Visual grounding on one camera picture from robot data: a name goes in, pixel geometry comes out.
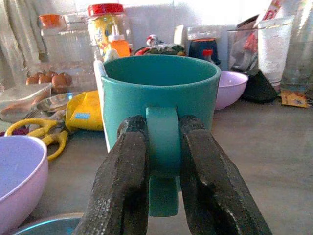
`yellow scissors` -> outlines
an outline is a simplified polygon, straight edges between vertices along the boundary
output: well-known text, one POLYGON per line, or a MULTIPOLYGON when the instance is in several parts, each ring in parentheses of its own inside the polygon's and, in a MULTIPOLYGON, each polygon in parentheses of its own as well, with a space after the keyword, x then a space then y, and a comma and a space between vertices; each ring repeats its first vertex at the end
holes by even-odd
POLYGON ((48 160, 55 159, 57 156, 62 153, 67 142, 68 131, 66 129, 64 121, 56 120, 45 120, 41 118, 29 118, 18 121, 10 126, 4 136, 11 136, 13 131, 26 125, 35 124, 41 126, 40 128, 28 133, 28 136, 33 137, 43 137, 42 141, 48 147, 50 144, 57 142, 59 148, 53 154, 49 155, 48 160))

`pink bowl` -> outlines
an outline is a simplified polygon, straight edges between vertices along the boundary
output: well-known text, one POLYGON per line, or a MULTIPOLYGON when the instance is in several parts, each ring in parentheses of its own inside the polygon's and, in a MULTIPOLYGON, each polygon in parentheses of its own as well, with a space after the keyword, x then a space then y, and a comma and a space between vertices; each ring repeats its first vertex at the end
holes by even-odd
POLYGON ((34 210, 48 177, 46 145, 29 136, 0 137, 0 234, 34 210))
POLYGON ((215 110, 235 103, 244 93, 248 76, 239 72, 222 71, 215 110))

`yellow bag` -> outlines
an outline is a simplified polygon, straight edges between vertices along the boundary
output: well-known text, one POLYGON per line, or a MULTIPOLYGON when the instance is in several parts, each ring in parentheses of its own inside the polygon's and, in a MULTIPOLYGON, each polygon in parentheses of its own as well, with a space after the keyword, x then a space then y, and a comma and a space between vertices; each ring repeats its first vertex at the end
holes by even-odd
POLYGON ((68 129, 102 131, 98 91, 84 92, 67 103, 65 124, 68 129))

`red jar lid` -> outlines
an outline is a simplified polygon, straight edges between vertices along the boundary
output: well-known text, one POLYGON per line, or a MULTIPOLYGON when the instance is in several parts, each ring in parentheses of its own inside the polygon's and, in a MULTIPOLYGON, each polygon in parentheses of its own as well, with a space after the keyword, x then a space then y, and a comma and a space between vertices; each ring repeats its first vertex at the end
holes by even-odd
POLYGON ((123 5, 118 3, 103 3, 88 6, 88 13, 90 16, 100 16, 106 13, 123 11, 123 5))

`mug rim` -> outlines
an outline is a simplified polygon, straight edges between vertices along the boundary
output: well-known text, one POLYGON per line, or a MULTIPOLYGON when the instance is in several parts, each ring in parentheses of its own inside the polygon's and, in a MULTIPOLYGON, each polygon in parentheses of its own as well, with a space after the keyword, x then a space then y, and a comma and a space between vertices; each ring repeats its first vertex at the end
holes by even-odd
MULTIPOLYGON (((140 56, 140 57, 177 57, 177 55, 134 55, 134 56, 140 56)), ((134 56, 128 56, 128 57, 122 57, 122 58, 118 58, 116 60, 124 60, 124 59, 128 59, 128 58, 131 58, 131 57, 134 57, 134 56)), ((119 84, 119 85, 124 85, 124 86, 134 86, 134 87, 141 87, 141 88, 146 88, 146 89, 169 89, 169 88, 184 88, 184 87, 190 87, 190 86, 198 86, 198 85, 201 85, 201 84, 204 84, 204 83, 207 83, 207 82, 210 82, 210 81, 214 81, 216 78, 220 77, 221 76, 221 69, 213 64, 213 63, 210 63, 206 60, 202 60, 202 59, 198 59, 198 58, 192 58, 192 57, 188 57, 188 56, 180 56, 181 58, 184 58, 184 59, 187 59, 187 60, 191 60, 191 61, 199 61, 201 63, 206 63, 210 66, 213 66, 216 70, 216 73, 207 78, 207 79, 204 79, 204 80, 201 80, 201 81, 198 81, 198 82, 191 82, 191 83, 187 83, 187 84, 177 84, 177 85, 145 85, 145 84, 138 84, 138 83, 130 83, 130 82, 123 82, 123 81, 119 81, 119 80, 116 80, 114 78, 110 78, 108 75, 105 75, 105 76, 101 76, 101 81, 108 81, 110 83, 114 83, 114 84, 119 84)))

